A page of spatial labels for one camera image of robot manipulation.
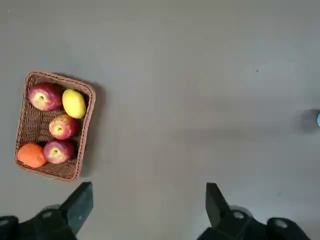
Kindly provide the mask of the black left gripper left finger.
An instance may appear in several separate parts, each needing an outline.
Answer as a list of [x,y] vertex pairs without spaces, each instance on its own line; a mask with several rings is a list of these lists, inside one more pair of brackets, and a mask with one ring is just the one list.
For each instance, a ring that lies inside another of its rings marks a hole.
[[0,217],[2,240],[76,240],[93,209],[93,184],[82,182],[58,207],[43,209],[19,222],[14,215]]

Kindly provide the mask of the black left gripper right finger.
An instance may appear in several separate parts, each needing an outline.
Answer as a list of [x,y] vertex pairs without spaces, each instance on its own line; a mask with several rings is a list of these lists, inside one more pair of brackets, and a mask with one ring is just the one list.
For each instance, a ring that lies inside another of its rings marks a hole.
[[266,224],[240,209],[232,209],[216,183],[206,184],[205,209],[211,226],[199,240],[308,240],[294,221],[272,217]]

